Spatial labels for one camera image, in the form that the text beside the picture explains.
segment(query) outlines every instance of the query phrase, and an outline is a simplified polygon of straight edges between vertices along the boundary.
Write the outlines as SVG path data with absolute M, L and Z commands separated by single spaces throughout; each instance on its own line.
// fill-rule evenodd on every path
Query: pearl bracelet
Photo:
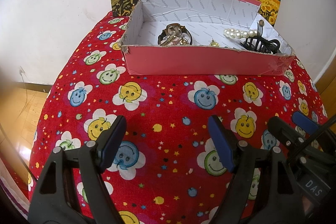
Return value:
M 249 31 L 241 31 L 241 30 L 235 30 L 235 29 L 225 29 L 224 35 L 229 38 L 249 38 L 249 37 L 255 37 L 258 35 L 257 30 L 249 30 Z

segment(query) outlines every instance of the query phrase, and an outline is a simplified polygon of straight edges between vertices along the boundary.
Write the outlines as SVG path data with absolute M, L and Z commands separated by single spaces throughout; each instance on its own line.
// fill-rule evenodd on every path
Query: white pearl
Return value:
M 249 30 L 249 36 L 250 36 L 250 37 L 254 37 L 254 35 L 255 35 L 255 34 L 254 34 L 254 30 Z
M 248 33 L 247 31 L 244 31 L 244 32 L 242 32 L 241 34 L 242 34 L 242 36 L 243 36 L 244 38 L 249 38 L 249 37 L 250 37 L 250 35 L 249 35 L 249 33 Z

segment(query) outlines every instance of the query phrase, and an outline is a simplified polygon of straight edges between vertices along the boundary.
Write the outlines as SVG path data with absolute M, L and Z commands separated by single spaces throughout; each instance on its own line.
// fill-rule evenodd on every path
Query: yellow smiley face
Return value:
M 251 98 L 254 101 L 259 97 L 259 91 L 252 82 L 247 82 L 244 85 L 244 91 L 247 97 Z
M 308 116 L 308 114 L 309 114 L 309 109 L 308 109 L 308 106 L 307 106 L 306 103 L 302 102 L 301 105 L 300 105 L 300 109 L 301 109 L 301 112 L 302 112 L 304 115 Z
M 302 84 L 300 80 L 297 81 L 297 85 L 299 86 L 299 89 L 302 90 L 303 92 L 306 90 L 305 86 Z
M 87 133 L 89 138 L 93 141 L 97 140 L 102 131 L 109 129 L 111 126 L 110 122 L 105 121 L 103 117 L 100 117 L 97 120 L 92 121 L 89 126 Z
M 121 86 L 119 97 L 130 103 L 141 96 L 141 87 L 136 82 L 128 82 Z
M 114 49 L 114 50 L 116 50 L 116 51 L 121 50 L 121 48 L 119 47 L 119 45 L 118 45 L 117 42 L 115 42 L 115 43 L 113 44 L 112 49 Z
M 236 132 L 243 138 L 251 138 L 254 133 L 254 120 L 243 115 L 237 120 Z
M 119 214 L 125 224 L 140 224 L 138 218 L 129 211 L 120 211 Z

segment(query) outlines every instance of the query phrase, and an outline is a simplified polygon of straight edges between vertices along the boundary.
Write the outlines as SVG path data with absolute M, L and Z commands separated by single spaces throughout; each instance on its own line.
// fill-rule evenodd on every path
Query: black hair clip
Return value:
M 265 25 L 264 21 L 262 19 L 259 20 L 258 34 L 254 37 L 248 37 L 243 43 L 240 44 L 248 51 L 269 53 L 269 54 L 281 53 L 279 50 L 280 48 L 279 40 L 273 39 L 268 41 L 267 39 L 262 37 L 264 25 Z

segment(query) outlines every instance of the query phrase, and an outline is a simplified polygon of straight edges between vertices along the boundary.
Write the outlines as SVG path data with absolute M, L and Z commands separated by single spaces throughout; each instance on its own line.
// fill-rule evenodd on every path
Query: purple trim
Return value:
M 13 195 L 10 193 L 10 191 L 5 187 L 5 185 L 3 184 L 2 180 L 0 179 L 0 186 L 2 187 L 2 189 L 6 192 L 8 198 L 26 215 L 28 216 L 28 212 L 26 211 L 26 209 L 24 209 L 20 203 L 18 203 L 16 201 L 16 199 L 13 197 Z

